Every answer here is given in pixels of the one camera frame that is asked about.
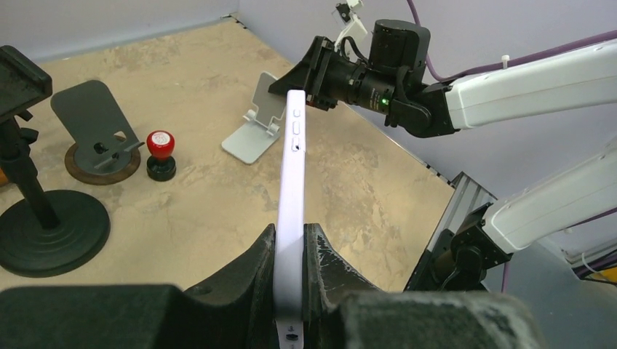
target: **white phone case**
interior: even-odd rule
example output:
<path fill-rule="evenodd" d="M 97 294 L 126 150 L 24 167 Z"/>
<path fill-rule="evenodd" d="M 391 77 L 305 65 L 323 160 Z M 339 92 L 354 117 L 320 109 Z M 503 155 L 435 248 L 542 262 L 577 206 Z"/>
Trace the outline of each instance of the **white phone case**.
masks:
<path fill-rule="evenodd" d="M 302 258 L 304 253 L 304 158 L 306 93 L 287 93 L 279 217 L 274 246 L 274 318 L 279 346 L 304 346 Z"/>

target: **red cap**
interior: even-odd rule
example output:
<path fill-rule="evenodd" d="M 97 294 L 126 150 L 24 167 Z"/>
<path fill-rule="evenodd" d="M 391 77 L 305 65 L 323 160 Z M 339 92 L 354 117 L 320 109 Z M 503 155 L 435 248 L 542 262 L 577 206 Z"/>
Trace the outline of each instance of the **red cap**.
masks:
<path fill-rule="evenodd" d="M 159 130 L 152 132 L 148 136 L 146 145 L 153 157 L 165 160 L 172 155 L 175 140 L 169 132 Z"/>

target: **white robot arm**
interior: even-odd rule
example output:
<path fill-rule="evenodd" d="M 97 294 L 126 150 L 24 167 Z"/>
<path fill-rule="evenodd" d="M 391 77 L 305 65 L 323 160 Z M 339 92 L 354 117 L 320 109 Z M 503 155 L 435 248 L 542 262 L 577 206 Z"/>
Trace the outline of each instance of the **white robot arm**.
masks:
<path fill-rule="evenodd" d="M 456 80 L 446 100 L 453 126 L 617 103 L 617 40 Z M 617 145 L 488 208 L 484 232 L 505 253 L 617 208 Z"/>

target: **marble tabletop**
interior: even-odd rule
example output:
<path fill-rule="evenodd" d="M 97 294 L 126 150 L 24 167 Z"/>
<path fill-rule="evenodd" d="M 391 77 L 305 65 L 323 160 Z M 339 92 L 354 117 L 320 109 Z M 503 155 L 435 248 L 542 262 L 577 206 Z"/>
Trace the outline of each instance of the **marble tabletop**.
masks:
<path fill-rule="evenodd" d="M 0 290 L 22 285 L 171 283 L 189 287 L 212 275 L 276 222 L 282 139 L 256 163 L 221 142 L 244 123 L 262 71 L 292 65 L 234 21 L 41 64 L 60 91 L 90 79 L 111 89 L 141 140 L 155 129 L 175 136 L 178 173 L 146 175 L 148 152 L 127 180 L 86 185 L 63 159 L 73 141 L 49 106 L 31 109 L 39 130 L 32 158 L 46 190 L 100 199 L 111 235 L 86 265 L 52 278 L 0 269 Z M 387 291 L 402 290 L 453 189 L 346 105 L 307 109 L 306 222 L 320 223 L 333 246 Z M 0 188 L 0 212 L 21 199 Z"/>

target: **round wooden base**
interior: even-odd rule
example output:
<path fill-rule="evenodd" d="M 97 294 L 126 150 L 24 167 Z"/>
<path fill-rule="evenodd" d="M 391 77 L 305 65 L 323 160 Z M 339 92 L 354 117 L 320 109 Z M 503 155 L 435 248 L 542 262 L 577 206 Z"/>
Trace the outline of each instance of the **round wooden base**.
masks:
<path fill-rule="evenodd" d="M 124 140 L 122 137 L 116 136 L 119 140 Z M 131 161 L 129 164 L 118 172 L 114 172 L 112 174 L 107 175 L 99 175 L 85 172 L 83 169 L 77 167 L 75 164 L 74 156 L 75 151 L 77 151 L 77 144 L 73 144 L 68 151 L 66 151 L 66 155 L 64 157 L 64 166 L 68 173 L 73 176 L 79 182 L 83 182 L 91 185 L 110 185 L 126 180 L 128 177 L 131 177 L 139 168 L 139 164 L 141 163 L 141 155 L 139 153 L 139 148 L 135 148 L 131 151 Z"/>

